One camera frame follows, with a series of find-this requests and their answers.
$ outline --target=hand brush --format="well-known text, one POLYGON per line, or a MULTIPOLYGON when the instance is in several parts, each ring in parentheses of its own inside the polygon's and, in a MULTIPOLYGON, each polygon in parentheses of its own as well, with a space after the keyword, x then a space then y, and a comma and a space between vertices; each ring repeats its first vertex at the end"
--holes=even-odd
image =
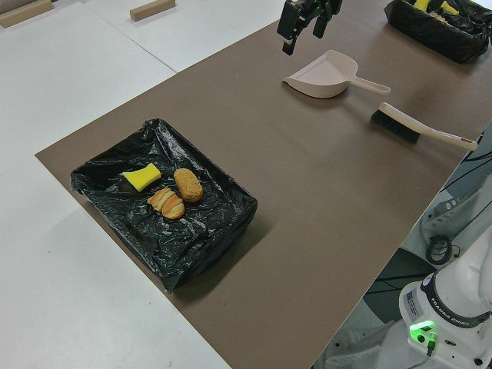
POLYGON ((420 135, 427 135, 469 151, 477 150, 478 147, 478 143, 475 141, 427 127, 387 102, 379 105, 379 110, 372 114, 371 120, 412 144, 417 142, 420 135))

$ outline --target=yellow object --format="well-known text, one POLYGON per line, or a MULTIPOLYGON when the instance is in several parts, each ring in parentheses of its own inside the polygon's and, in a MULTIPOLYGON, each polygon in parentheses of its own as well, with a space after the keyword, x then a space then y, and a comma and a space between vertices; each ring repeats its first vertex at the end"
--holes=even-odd
POLYGON ((426 12, 429 2, 431 2, 431 0, 417 0, 414 7, 420 9, 422 12, 426 12))
POLYGON ((137 171, 124 171, 123 175, 138 192, 161 177, 161 172, 152 163, 137 171))
POLYGON ((455 8, 453 8, 451 5, 449 5, 447 2, 443 2, 443 4, 441 5, 441 8, 445 11, 445 12, 448 12, 448 13, 451 13, 451 14, 454 14, 454 15, 459 15, 460 12, 458 10, 456 10, 455 8))

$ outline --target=brush bristles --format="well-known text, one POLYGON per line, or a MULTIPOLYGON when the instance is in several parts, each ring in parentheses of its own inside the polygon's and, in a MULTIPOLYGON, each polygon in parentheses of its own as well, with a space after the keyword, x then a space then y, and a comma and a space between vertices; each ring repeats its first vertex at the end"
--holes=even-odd
POLYGON ((402 125, 399 121, 394 120, 392 117, 389 117, 381 110, 378 110, 374 114, 372 114, 371 121, 383 128, 386 128, 389 131, 392 131, 396 135, 400 136, 408 142, 411 142, 412 144, 416 143, 421 135, 413 129, 402 125))

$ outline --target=dustpan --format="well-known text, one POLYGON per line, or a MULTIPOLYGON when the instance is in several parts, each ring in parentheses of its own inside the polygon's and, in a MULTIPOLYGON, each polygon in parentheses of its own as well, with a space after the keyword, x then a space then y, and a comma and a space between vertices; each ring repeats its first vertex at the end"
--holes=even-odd
POLYGON ((357 62, 348 56, 328 50, 321 57, 284 79, 288 85, 313 98, 331 98, 354 85, 379 95, 389 87, 356 76, 357 62))

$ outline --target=black garbage bag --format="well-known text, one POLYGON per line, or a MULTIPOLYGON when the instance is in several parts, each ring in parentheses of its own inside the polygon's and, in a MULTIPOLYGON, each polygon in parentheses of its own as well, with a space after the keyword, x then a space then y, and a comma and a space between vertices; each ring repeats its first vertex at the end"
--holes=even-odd
POLYGON ((167 292, 210 268, 244 232, 258 203, 235 180, 161 119, 71 173, 71 187, 102 214, 123 243, 163 282, 167 292), (153 163, 161 178, 142 192, 123 177, 153 163), (184 215, 169 220, 147 204, 166 186, 179 194, 173 174, 192 170, 204 189, 184 215))
POLYGON ((443 1, 431 0, 427 11, 436 12, 445 22, 415 8, 415 0, 393 0, 384 12, 390 25, 455 62, 470 62, 485 53, 492 11, 469 0, 448 0, 460 12, 452 15, 439 10, 443 1))

